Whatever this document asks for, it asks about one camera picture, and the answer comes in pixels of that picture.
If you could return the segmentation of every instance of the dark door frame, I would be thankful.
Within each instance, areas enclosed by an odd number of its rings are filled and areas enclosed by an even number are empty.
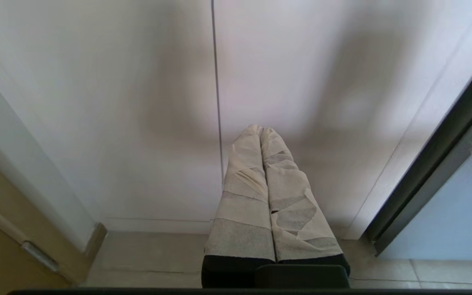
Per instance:
[[[380,254],[472,154],[472,81],[367,228]]]

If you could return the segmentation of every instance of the black object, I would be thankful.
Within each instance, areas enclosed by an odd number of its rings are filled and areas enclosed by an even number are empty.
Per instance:
[[[256,288],[342,289],[349,288],[345,268],[340,265],[264,265],[254,273]]]
[[[471,295],[472,290],[434,289],[149,289],[149,288],[75,288],[19,290],[8,295],[359,295],[420,294]]]
[[[345,260],[345,255],[338,254],[320,258],[280,260],[278,264],[296,264],[296,265],[320,265],[320,266],[341,266],[346,271],[347,276],[351,273],[351,268]]]
[[[264,258],[206,255],[202,265],[204,288],[254,288],[254,271],[275,262]]]

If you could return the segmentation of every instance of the door hinge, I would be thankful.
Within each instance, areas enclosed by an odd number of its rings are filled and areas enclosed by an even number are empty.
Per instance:
[[[54,259],[50,256],[45,254],[45,252],[41,251],[38,247],[36,247],[31,241],[25,241],[21,244],[21,248],[25,250],[28,254],[32,255],[32,257],[36,258],[39,263],[45,265],[48,269],[58,272],[59,265]]]

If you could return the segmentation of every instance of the vertical seam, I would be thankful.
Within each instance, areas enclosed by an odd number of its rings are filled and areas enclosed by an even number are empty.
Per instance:
[[[216,21],[214,17],[214,0],[210,1],[210,11],[212,15],[212,45],[214,47],[214,73],[216,81],[216,107],[218,109],[218,144],[220,146],[220,170],[221,183],[223,184],[223,149],[221,145],[221,116],[220,116],[220,90],[218,86],[218,53],[216,50]]]

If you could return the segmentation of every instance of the tiled floor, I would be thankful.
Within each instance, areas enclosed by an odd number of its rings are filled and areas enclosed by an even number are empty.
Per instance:
[[[109,233],[85,287],[201,288],[206,235]],[[353,288],[472,289],[472,261],[378,259],[366,241],[341,241]]]

